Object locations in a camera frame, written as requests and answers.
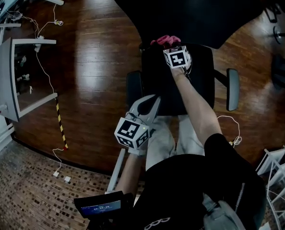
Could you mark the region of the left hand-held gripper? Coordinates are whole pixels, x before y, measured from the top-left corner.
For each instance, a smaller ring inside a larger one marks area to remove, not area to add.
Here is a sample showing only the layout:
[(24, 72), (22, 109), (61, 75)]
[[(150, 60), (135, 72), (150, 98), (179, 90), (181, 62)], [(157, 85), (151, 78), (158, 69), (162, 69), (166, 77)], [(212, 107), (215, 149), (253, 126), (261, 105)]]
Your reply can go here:
[(136, 100), (125, 117), (121, 117), (114, 135), (120, 145), (142, 149), (150, 135), (150, 127), (160, 107), (161, 97), (155, 94)]

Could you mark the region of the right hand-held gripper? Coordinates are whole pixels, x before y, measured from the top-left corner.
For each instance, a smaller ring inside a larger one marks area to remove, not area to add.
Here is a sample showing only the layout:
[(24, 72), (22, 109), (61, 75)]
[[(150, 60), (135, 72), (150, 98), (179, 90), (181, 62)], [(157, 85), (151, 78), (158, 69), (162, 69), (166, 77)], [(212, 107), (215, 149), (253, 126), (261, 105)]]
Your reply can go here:
[(163, 51), (166, 63), (171, 69), (191, 67), (191, 56), (186, 46), (178, 46)]

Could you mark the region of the pink cloth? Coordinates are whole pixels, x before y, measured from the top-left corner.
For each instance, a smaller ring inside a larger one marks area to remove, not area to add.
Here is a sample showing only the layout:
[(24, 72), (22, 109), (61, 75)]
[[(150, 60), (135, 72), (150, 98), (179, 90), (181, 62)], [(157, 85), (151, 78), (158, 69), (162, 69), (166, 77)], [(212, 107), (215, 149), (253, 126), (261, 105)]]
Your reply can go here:
[(151, 46), (160, 45), (164, 49), (174, 48), (174, 47), (179, 46), (180, 44), (181, 44), (181, 40), (174, 35), (173, 36), (165, 35), (156, 40), (151, 41), (150, 43)]

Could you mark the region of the black office chair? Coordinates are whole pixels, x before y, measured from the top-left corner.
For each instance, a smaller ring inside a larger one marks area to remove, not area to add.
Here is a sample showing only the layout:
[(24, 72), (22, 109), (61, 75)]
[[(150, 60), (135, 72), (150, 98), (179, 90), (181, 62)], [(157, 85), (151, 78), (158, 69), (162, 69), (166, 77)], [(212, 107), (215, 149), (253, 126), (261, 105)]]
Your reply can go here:
[(179, 38), (191, 57), (188, 76), (196, 91), (214, 105), (215, 81), (226, 87), (226, 108), (234, 111), (239, 101), (239, 75), (228, 68), (222, 74), (214, 68), (213, 49), (219, 49), (240, 27), (258, 17), (260, 0), (114, 0), (136, 27), (141, 38), (142, 69), (128, 73), (127, 104), (152, 95), (160, 97), (159, 115), (186, 113), (171, 76), (162, 36)]

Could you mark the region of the person's left forearm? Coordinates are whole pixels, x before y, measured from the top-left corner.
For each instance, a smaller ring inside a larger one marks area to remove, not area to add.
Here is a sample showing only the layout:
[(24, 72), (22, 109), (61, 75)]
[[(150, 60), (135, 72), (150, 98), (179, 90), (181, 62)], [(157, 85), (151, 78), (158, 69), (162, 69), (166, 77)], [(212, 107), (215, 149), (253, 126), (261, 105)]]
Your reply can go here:
[(143, 156), (130, 153), (115, 188), (116, 191), (122, 191), (123, 194), (131, 193), (134, 198), (136, 197), (143, 162)]

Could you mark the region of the person's right forearm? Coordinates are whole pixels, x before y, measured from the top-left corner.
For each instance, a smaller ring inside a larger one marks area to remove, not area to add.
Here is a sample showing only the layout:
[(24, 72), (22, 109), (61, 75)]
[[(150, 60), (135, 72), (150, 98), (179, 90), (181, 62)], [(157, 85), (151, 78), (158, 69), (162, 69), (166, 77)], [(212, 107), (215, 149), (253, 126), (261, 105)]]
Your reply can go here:
[(171, 73), (198, 140), (204, 145), (210, 136), (222, 134), (214, 110), (195, 90), (183, 70), (175, 68)]

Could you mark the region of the person's left hand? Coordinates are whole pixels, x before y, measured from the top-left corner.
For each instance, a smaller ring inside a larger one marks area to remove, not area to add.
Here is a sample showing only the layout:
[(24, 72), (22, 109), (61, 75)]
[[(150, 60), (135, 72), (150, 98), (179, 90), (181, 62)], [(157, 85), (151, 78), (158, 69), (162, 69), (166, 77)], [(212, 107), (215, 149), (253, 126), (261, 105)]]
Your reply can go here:
[(146, 141), (137, 149), (128, 148), (128, 153), (134, 154), (136, 156), (145, 156), (147, 153), (147, 149), (148, 149), (148, 142)]

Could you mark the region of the person's light grey trousers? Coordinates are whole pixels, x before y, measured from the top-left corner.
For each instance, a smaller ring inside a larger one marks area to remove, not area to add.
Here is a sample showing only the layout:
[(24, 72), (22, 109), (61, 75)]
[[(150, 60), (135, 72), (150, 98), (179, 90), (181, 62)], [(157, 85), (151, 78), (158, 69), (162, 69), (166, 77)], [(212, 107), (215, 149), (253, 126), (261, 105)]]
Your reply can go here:
[(159, 162), (175, 155), (204, 155), (203, 145), (197, 138), (189, 116), (178, 116), (178, 141), (174, 140), (169, 129), (171, 119), (171, 116), (157, 116), (151, 125), (153, 133), (148, 140), (145, 166), (147, 170)]

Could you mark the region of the person's black shirt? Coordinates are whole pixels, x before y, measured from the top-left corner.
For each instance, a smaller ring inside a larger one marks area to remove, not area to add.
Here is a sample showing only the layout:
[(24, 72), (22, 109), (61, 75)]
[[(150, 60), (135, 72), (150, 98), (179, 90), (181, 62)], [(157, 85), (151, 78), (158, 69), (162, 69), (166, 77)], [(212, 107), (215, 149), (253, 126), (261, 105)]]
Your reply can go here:
[(266, 207), (263, 179), (221, 134), (211, 135), (204, 151), (172, 156), (146, 171), (129, 230), (200, 230), (204, 195), (228, 203), (246, 230), (258, 230)]

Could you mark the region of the black pole with round base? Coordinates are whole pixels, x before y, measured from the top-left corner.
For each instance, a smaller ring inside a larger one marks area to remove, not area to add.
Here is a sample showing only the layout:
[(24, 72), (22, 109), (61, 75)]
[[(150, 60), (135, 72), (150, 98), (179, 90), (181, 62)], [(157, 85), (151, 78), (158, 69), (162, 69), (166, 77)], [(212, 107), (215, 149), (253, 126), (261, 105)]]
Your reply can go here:
[(280, 45), (281, 44), (281, 39), (285, 37), (285, 33), (281, 33), (277, 30), (277, 27), (273, 27), (273, 37), (275, 41)]

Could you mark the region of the chest-mounted display device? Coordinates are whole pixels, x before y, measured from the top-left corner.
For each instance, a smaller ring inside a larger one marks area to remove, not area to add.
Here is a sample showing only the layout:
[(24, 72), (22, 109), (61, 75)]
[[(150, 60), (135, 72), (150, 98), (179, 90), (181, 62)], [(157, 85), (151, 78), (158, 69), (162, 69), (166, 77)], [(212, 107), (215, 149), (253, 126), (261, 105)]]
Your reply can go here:
[(74, 199), (75, 207), (86, 219), (114, 216), (132, 208), (133, 204), (133, 194), (124, 194), (122, 191)]

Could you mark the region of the curved grey desk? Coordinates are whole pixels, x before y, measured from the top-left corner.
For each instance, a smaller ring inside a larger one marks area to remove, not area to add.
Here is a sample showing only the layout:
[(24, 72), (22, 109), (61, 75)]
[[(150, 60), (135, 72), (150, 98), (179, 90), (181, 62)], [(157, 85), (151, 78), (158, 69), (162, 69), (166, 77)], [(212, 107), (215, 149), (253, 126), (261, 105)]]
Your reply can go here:
[(25, 114), (33, 111), (39, 106), (56, 99), (58, 94), (52, 93), (37, 102), (20, 109), (15, 85), (14, 52), (17, 45), (51, 44), (56, 40), (50, 39), (12, 39), (9, 38), (0, 45), (0, 105), (6, 104), (7, 110), (0, 115), (12, 121), (18, 122)]

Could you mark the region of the grey mount bar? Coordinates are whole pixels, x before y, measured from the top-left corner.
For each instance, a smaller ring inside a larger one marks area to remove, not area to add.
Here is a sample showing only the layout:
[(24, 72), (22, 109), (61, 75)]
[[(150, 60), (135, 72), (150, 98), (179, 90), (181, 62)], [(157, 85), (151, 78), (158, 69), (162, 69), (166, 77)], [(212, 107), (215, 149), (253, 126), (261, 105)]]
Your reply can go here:
[(120, 172), (120, 169), (122, 166), (122, 162), (123, 162), (123, 159), (125, 156), (125, 152), (126, 152), (125, 149), (120, 150), (117, 162), (115, 164), (115, 167), (114, 167), (114, 170), (113, 170), (113, 173), (112, 173), (112, 176), (110, 178), (110, 181), (109, 181), (109, 184), (108, 184), (108, 187), (107, 187), (105, 194), (110, 194), (110, 193), (114, 192), (114, 188), (115, 188), (116, 183), (117, 183), (118, 175), (119, 175), (119, 172)]

